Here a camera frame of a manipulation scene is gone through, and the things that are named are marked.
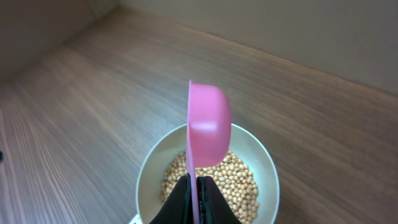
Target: round container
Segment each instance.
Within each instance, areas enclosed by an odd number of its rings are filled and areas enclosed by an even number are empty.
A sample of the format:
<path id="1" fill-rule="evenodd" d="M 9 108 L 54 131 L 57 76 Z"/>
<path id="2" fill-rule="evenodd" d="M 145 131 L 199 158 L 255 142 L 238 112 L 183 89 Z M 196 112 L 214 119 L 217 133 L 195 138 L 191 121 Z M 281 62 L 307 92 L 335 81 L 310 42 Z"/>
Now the round container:
<path id="1" fill-rule="evenodd" d="M 159 140 L 145 158 L 136 187 L 137 212 L 142 223 L 152 221 L 162 207 L 160 191 L 164 171 L 186 145 L 187 125 L 184 124 Z M 259 188 L 260 207 L 253 223 L 274 223 L 279 206 L 279 180 L 267 150 L 256 137 L 235 124 L 232 124 L 229 150 L 248 165 Z"/>

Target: brown tabletop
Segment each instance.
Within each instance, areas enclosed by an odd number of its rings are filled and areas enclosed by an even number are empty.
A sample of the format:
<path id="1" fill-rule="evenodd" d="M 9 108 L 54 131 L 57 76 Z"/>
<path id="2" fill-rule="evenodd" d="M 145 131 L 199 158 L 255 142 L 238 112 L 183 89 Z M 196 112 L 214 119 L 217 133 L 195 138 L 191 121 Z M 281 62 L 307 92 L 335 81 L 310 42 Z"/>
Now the brown tabletop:
<path id="1" fill-rule="evenodd" d="M 0 223 L 127 223 L 150 148 L 219 86 L 279 174 L 276 223 L 398 222 L 398 98 L 119 10 L 0 91 Z"/>

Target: food pellet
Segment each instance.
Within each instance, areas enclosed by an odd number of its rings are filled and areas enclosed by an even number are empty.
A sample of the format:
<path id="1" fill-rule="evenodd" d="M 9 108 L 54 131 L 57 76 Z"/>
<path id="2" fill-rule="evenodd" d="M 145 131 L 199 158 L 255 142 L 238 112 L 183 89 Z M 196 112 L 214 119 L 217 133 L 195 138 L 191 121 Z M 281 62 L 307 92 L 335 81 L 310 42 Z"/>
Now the food pellet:
<path id="1" fill-rule="evenodd" d="M 164 172 L 160 199 L 165 202 L 178 179 L 185 175 L 185 152 L 178 154 Z M 223 194 L 235 216 L 243 224 L 251 224 L 257 217 L 260 204 L 256 201 L 259 189 L 253 173 L 233 152 L 229 151 L 223 161 L 214 167 L 197 168 L 197 177 L 211 176 Z"/>

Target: bowl rim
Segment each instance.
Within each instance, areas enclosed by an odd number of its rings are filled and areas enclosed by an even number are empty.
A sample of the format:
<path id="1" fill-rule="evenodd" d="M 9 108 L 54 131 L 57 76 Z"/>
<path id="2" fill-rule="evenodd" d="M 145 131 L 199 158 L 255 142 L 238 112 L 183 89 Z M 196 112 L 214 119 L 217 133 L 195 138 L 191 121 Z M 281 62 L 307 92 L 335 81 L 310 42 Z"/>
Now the bowl rim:
<path id="1" fill-rule="evenodd" d="M 163 141 L 163 139 L 165 139 L 167 136 L 169 136 L 169 135 L 170 135 L 171 133 L 173 133 L 174 131 L 176 131 L 176 130 L 178 130 L 178 129 L 180 129 L 180 128 L 185 127 L 186 125 L 187 125 L 187 124 L 185 123 L 185 124 L 182 124 L 182 125 L 180 125 L 180 126 L 177 126 L 176 128 L 173 128 L 171 131 L 169 131 L 167 134 L 163 135 L 162 138 L 160 138 L 160 139 L 154 144 L 154 146 L 152 147 L 152 149 L 150 149 L 149 153 L 146 155 L 146 157 L 145 157 L 145 159 L 144 159 L 144 162 L 142 163 L 141 168 L 140 168 L 140 170 L 139 170 L 139 174 L 138 174 L 138 178 L 137 178 L 137 184 L 136 184 L 136 207 L 137 207 L 137 214 L 138 214 L 139 216 L 141 216 L 141 213 L 139 212 L 139 199 L 138 199 L 138 196 L 139 196 L 139 182 L 140 182 L 140 179 L 141 179 L 142 171 L 144 170 L 144 166 L 145 166 L 145 164 L 147 163 L 147 160 L 148 160 L 149 156 L 152 154 L 153 150 L 159 145 L 159 143 Z M 232 125 L 233 127 L 235 127 L 235 128 L 238 128 L 238 129 L 244 131 L 245 133 L 249 134 L 252 138 L 254 138 L 254 140 L 256 140 L 257 143 L 260 144 L 260 146 L 262 147 L 262 149 L 264 150 L 264 152 L 267 154 L 268 158 L 269 158 L 270 161 L 271 161 L 271 165 L 272 165 L 272 168 L 273 168 L 273 170 L 274 170 L 274 175 L 275 175 L 275 177 L 276 177 L 276 186 L 277 186 L 277 189 L 276 189 L 276 190 L 277 190 L 277 200 L 276 200 L 275 210 L 274 210 L 274 214 L 273 214 L 273 216 L 272 216 L 272 221 L 271 221 L 271 223 L 275 223 L 276 216 L 277 216 L 278 210 L 279 210 L 280 187 L 279 187 L 278 173 L 277 173 L 277 171 L 276 171 L 276 166 L 275 166 L 275 164 L 274 164 L 274 161 L 272 160 L 271 155 L 268 153 L 267 149 L 262 145 L 262 143 L 261 143 L 253 134 L 251 134 L 249 131 L 247 131 L 246 129 L 240 127 L 240 126 L 237 125 L 237 124 L 232 123 L 231 125 Z"/>

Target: pink plastic scoop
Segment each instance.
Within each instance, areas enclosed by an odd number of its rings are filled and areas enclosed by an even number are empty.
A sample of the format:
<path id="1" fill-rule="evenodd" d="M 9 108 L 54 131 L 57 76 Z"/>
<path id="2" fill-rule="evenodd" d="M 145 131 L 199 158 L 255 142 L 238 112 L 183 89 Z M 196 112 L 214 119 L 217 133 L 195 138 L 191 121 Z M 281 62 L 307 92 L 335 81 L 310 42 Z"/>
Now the pink plastic scoop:
<path id="1" fill-rule="evenodd" d="M 219 164 L 231 139 L 231 109 L 216 86 L 189 82 L 187 119 L 187 172 L 191 176 L 193 223 L 199 224 L 196 167 Z"/>

